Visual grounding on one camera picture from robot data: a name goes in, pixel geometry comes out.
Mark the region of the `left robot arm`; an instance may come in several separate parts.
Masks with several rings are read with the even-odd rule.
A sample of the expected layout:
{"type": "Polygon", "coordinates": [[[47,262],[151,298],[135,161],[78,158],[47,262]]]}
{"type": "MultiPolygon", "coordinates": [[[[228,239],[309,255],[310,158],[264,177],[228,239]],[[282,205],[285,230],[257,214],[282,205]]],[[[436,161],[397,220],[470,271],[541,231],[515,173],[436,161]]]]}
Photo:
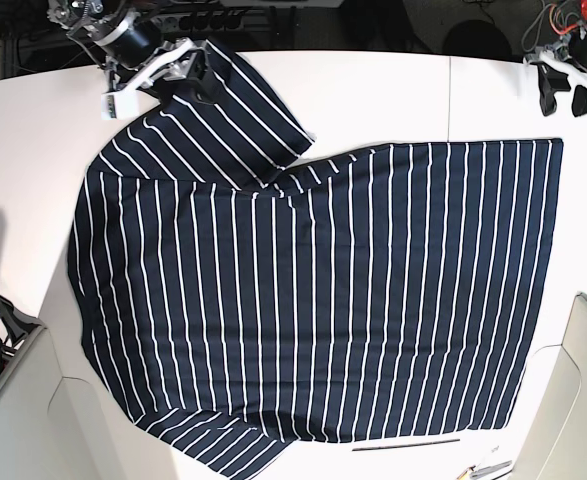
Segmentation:
{"type": "Polygon", "coordinates": [[[556,94],[571,92],[572,115],[587,115],[587,1],[543,1],[520,44],[537,69],[542,114],[556,112],[556,94]]]}

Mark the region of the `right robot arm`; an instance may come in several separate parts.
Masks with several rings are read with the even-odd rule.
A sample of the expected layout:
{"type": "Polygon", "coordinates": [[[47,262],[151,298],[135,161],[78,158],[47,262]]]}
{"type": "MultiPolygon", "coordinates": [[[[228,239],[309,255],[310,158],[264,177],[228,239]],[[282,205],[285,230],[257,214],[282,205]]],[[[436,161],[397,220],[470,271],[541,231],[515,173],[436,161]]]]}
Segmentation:
{"type": "Polygon", "coordinates": [[[89,58],[105,73],[104,94],[116,117],[116,104],[134,98],[140,90],[158,95],[169,82],[183,82],[194,100],[213,104],[215,76],[203,43],[188,37],[164,37],[156,13],[140,11],[132,1],[51,1],[47,15],[77,45],[81,33],[99,47],[105,59],[89,58]]]}

